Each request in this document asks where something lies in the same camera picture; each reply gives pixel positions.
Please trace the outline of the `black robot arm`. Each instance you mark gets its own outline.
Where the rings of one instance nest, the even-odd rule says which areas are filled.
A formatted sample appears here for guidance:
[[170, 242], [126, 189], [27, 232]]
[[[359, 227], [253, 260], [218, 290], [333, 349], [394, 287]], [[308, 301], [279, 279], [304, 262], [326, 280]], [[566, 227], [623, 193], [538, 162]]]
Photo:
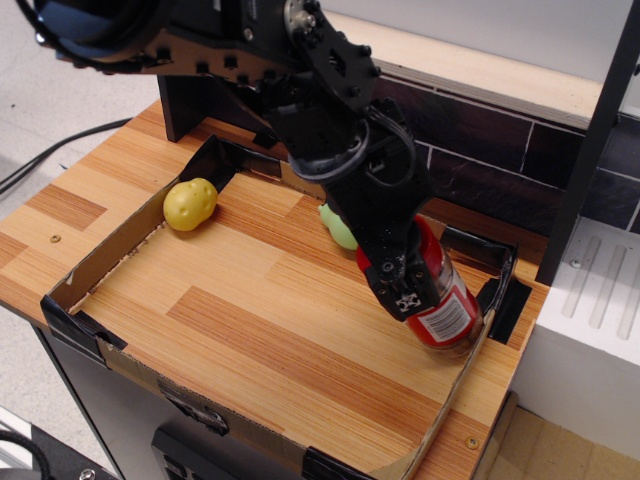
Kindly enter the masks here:
[[404, 116], [374, 95], [368, 46], [317, 1], [22, 1], [39, 41], [106, 74], [209, 76], [282, 142], [349, 227], [396, 319], [438, 305], [415, 216], [432, 193]]

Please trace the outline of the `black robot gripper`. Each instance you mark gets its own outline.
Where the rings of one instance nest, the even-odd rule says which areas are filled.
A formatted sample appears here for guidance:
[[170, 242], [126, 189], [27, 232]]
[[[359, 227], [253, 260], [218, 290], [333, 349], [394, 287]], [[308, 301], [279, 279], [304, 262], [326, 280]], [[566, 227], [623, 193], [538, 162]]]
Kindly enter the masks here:
[[405, 321], [438, 306], [441, 255], [408, 256], [414, 216], [433, 194], [411, 133], [391, 119], [365, 119], [343, 137], [298, 129], [287, 149], [294, 172], [322, 187], [371, 261], [363, 274], [382, 307]]

